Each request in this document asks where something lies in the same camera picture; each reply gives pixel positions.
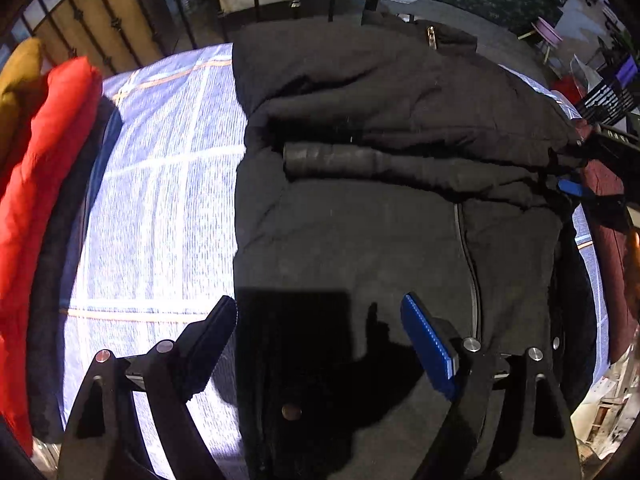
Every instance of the purple object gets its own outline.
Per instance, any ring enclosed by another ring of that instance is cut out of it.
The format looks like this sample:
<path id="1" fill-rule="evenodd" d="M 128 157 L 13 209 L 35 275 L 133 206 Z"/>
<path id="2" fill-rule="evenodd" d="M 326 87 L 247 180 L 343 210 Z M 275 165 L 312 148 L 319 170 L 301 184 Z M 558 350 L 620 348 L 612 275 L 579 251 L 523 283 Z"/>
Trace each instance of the purple object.
<path id="1" fill-rule="evenodd" d="M 552 47 L 557 48 L 560 43 L 562 43 L 562 38 L 558 36 L 556 30 L 542 18 L 538 17 L 537 22 L 533 24 L 533 28 L 535 28 L 540 36 Z"/>
<path id="2" fill-rule="evenodd" d="M 637 74 L 638 66 L 636 65 L 636 60 L 633 58 L 633 56 L 629 56 L 629 59 L 627 59 L 624 65 L 620 67 L 620 70 L 616 74 L 616 78 L 618 81 L 620 81 L 620 86 L 622 86 L 622 88 L 626 88 L 626 86 L 633 81 Z"/>

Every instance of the blue clip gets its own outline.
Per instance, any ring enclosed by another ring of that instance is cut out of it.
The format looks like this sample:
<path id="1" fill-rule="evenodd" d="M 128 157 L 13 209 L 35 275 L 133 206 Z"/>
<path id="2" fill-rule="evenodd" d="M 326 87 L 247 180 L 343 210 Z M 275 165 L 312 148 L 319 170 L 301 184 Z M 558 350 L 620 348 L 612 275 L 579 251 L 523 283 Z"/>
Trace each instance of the blue clip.
<path id="1" fill-rule="evenodd" d="M 400 318 L 431 385 L 447 399 L 453 400 L 456 396 L 457 352 L 449 341 L 438 336 L 434 319 L 411 294 L 402 298 Z"/>
<path id="2" fill-rule="evenodd" d="M 567 193 L 567 195 L 577 196 L 578 198 L 592 198 L 594 196 L 593 191 L 588 187 L 565 178 L 558 180 L 558 189 Z"/>

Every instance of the mattress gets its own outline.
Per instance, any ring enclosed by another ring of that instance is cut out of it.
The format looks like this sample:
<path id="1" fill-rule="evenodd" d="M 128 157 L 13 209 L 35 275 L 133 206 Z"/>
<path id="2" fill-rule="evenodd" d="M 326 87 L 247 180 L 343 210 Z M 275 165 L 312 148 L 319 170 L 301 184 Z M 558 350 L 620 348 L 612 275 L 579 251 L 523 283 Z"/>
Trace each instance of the mattress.
<path id="1" fill-rule="evenodd" d="M 104 81 L 117 110 L 74 224 L 62 283 L 64 421 L 98 350 L 145 353 L 234 294 L 234 187 L 246 118 L 231 53 L 230 44 L 212 46 Z M 596 300 L 596 380 L 608 365 L 606 306 L 581 208 L 574 225 Z M 244 480 L 235 391 L 232 337 L 188 408 L 226 478 Z M 135 400 L 155 471 L 171 479 L 146 397 Z"/>

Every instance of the bolt head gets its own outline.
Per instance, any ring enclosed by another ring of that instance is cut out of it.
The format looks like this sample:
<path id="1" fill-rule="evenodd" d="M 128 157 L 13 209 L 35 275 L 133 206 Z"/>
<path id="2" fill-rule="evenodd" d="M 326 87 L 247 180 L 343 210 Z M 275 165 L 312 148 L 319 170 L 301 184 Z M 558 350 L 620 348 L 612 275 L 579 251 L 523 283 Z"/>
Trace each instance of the bolt head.
<path id="1" fill-rule="evenodd" d="M 173 349 L 174 349 L 174 342 L 170 341 L 169 339 L 165 339 L 164 341 L 161 341 L 156 345 L 156 350 L 158 350 L 158 352 L 160 352 L 161 354 L 166 354 L 167 352 L 170 352 Z"/>
<path id="2" fill-rule="evenodd" d="M 111 357 L 111 352 L 109 352 L 108 350 L 100 350 L 95 355 L 95 360 L 98 361 L 99 363 L 103 363 L 105 361 L 108 361 L 109 357 Z"/>
<path id="3" fill-rule="evenodd" d="M 529 357 L 531 359 L 533 359 L 534 361 L 542 361 L 542 350 L 540 348 L 529 348 L 529 352 L 527 352 L 529 354 Z"/>
<path id="4" fill-rule="evenodd" d="M 285 420 L 295 422 L 296 420 L 300 420 L 302 410 L 300 409 L 300 406 L 293 404 L 292 402 L 288 402 L 282 407 L 282 416 Z"/>
<path id="5" fill-rule="evenodd" d="M 475 339 L 473 337 L 467 337 L 463 342 L 462 345 L 469 350 L 470 352 L 477 352 L 480 349 L 480 342 L 478 341 L 478 339 Z"/>

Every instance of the wooden panel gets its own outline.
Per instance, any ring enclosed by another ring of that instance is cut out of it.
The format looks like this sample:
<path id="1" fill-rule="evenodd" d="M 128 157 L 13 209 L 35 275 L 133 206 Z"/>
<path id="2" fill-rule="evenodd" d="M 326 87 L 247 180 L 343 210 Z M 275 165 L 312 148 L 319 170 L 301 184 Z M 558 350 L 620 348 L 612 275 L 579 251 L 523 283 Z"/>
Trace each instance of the wooden panel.
<path id="1" fill-rule="evenodd" d="M 124 45 L 119 33 L 111 27 L 111 19 L 101 0 L 74 0 L 76 6 L 82 10 L 84 21 L 94 35 L 97 43 L 107 56 L 117 72 L 135 70 L 138 66 L 132 55 Z M 162 58 L 158 46 L 151 39 L 151 31 L 140 11 L 137 0 L 108 0 L 117 17 L 122 19 L 122 29 L 136 55 L 144 65 L 151 64 Z M 89 61 L 97 66 L 105 78 L 113 75 L 103 63 L 102 57 L 92 45 L 82 26 L 74 18 L 73 10 L 67 0 L 60 2 L 51 12 L 51 16 L 71 47 L 78 51 L 78 56 L 87 56 Z M 35 30 L 57 64 L 68 59 L 66 47 L 55 33 L 50 22 L 44 20 Z"/>
<path id="2" fill-rule="evenodd" d="M 79 9 L 84 12 L 84 20 L 92 34 L 95 36 L 100 47 L 107 56 L 111 57 L 111 62 L 117 72 L 128 72 L 138 68 L 131 54 L 122 43 L 122 38 L 117 31 L 111 27 L 111 19 L 101 0 L 74 0 Z"/>
<path id="3" fill-rule="evenodd" d="M 137 0 L 108 1 L 116 16 L 122 19 L 122 29 L 140 61 L 144 65 L 148 65 L 161 59 L 162 54 L 151 39 L 151 30 L 149 30 L 145 17 L 140 11 Z"/>
<path id="4" fill-rule="evenodd" d="M 110 77 L 113 75 L 111 70 L 109 70 L 109 68 L 102 62 L 102 57 L 91 44 L 91 41 L 85 34 L 84 30 L 82 30 L 82 26 L 78 23 L 78 20 L 74 18 L 73 9 L 67 0 L 60 2 L 51 15 L 53 19 L 56 20 L 56 23 L 62 31 L 62 34 L 65 35 L 66 40 L 78 51 L 78 56 L 87 56 L 89 58 L 89 62 L 91 62 L 92 65 L 97 66 L 104 77 Z M 86 20 L 89 24 L 91 23 L 91 19 L 92 18 L 89 15 L 86 15 Z"/>
<path id="5" fill-rule="evenodd" d="M 34 31 L 36 38 L 42 40 L 42 43 L 45 46 L 49 57 L 53 60 L 55 64 L 64 63 L 67 59 L 69 59 L 68 52 L 66 51 L 66 46 L 60 38 L 53 30 L 51 23 L 49 20 L 44 20 L 40 22 L 40 25 Z"/>

